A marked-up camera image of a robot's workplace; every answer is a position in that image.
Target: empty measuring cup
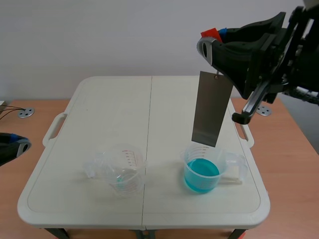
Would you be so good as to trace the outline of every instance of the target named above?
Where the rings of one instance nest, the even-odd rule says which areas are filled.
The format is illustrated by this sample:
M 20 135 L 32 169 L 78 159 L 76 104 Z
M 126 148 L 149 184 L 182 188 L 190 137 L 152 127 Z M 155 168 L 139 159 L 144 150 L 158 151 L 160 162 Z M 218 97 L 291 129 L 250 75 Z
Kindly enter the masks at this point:
M 124 197 L 132 196 L 144 187 L 145 168 L 146 162 L 140 150 L 129 144 L 116 145 L 84 163 L 89 178 L 102 178 Z
M 211 191 L 230 167 L 239 168 L 234 179 L 240 182 L 244 181 L 248 171 L 244 156 L 199 143 L 192 143 L 182 157 L 186 184 L 196 192 Z

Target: measuring cup with blue liquid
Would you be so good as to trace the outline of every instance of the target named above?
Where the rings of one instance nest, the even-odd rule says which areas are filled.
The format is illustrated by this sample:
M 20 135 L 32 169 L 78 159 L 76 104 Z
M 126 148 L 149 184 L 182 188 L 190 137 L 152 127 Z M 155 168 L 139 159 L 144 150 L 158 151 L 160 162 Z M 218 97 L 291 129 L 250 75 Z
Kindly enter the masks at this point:
M 232 176 L 234 180 L 241 183 L 248 172 L 244 156 L 195 142 L 185 150 L 182 158 L 186 184 L 200 193 L 207 193 L 214 189 L 231 167 L 238 167 L 238 175 Z

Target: table top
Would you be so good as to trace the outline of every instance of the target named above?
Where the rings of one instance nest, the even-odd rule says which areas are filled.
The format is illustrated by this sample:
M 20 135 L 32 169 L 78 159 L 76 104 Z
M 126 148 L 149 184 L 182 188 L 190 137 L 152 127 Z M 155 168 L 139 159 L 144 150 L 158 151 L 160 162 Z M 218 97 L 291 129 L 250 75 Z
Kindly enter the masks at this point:
M 191 142 L 198 77 L 153 76 L 148 135 L 143 226 L 168 228 L 249 229 L 268 215 L 269 198 L 245 140 L 225 113 L 216 147 L 244 155 L 249 167 L 243 184 L 223 181 L 198 194 L 185 186 L 180 153 Z M 230 172 L 236 176 L 236 169 Z
M 11 113 L 0 120 L 1 132 L 24 135 L 33 143 L 27 153 L 0 167 L 0 181 L 8 182 L 0 185 L 1 238 L 23 239 L 25 235 L 32 235 L 34 239 L 53 238 L 46 231 L 25 224 L 17 214 L 16 205 L 43 152 L 42 139 L 47 129 L 55 116 L 65 110 L 68 102 L 13 101 L 13 106 L 35 107 L 36 113 L 26 119 L 19 119 L 16 113 Z M 238 112 L 245 103 L 242 99 L 232 99 L 232 102 Z M 316 238 L 319 223 L 319 188 L 314 187 L 313 182 L 319 180 L 319 157 L 281 101 L 276 99 L 274 104 L 269 106 L 272 108 L 272 115 L 255 115 L 249 127 L 255 139 L 252 153 L 268 190 L 272 207 L 268 218 L 260 226 L 249 230 L 245 239 Z M 83 235 L 94 238 L 104 238 L 105 235 L 118 238 L 119 233 L 126 238 L 135 238 L 134 233 L 119 230 L 74 229 L 68 232 L 72 238 L 83 238 Z M 205 239 L 214 235 L 221 239 L 226 238 L 228 233 L 220 230 L 160 230 L 157 232 L 157 238 Z
M 248 144 L 231 120 L 231 103 L 217 146 L 246 157 L 245 182 L 220 183 L 207 194 L 181 185 L 179 153 L 191 143 L 197 87 L 198 77 L 185 76 L 83 81 L 44 137 L 46 149 L 18 203 L 20 217 L 40 228 L 250 229 L 260 224 L 269 213 L 269 198 Z M 66 115 L 58 136 L 48 140 Z M 145 189 L 133 197 L 117 197 L 110 185 L 88 179 L 83 171 L 94 153 L 117 143 L 138 147 L 148 162 Z

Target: white wall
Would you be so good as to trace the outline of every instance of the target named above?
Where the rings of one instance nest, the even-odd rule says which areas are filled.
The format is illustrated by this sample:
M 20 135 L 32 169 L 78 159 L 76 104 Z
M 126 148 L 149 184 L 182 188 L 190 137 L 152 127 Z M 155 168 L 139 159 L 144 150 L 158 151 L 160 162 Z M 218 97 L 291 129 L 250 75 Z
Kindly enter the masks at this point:
M 91 76 L 215 72 L 196 51 L 201 31 L 241 27 L 280 11 L 289 16 L 298 5 L 301 0 L 2 0 L 0 99 L 70 98 Z M 284 102 L 318 149 L 316 118 L 300 118 L 309 104 Z

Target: black cable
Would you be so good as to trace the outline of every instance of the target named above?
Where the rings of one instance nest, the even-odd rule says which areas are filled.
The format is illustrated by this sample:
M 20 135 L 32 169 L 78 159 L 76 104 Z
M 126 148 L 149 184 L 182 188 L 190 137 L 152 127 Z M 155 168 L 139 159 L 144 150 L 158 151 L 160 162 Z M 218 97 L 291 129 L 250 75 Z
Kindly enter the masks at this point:
M 20 110 L 20 109 L 5 109 L 5 110 L 0 111 L 0 113 L 3 111 L 13 111 L 13 110 Z
M 20 110 L 25 110 L 24 108 L 17 107 L 17 106 L 6 106 L 6 105 L 1 105 L 1 106 L 16 108 L 16 109 L 20 109 Z
M 5 117 L 6 115 L 10 114 L 12 111 L 20 111 L 20 109 L 13 109 L 13 110 L 9 111 L 9 112 L 6 113 L 4 116 L 2 116 L 2 117 L 0 118 L 0 120 L 1 120 L 3 117 Z

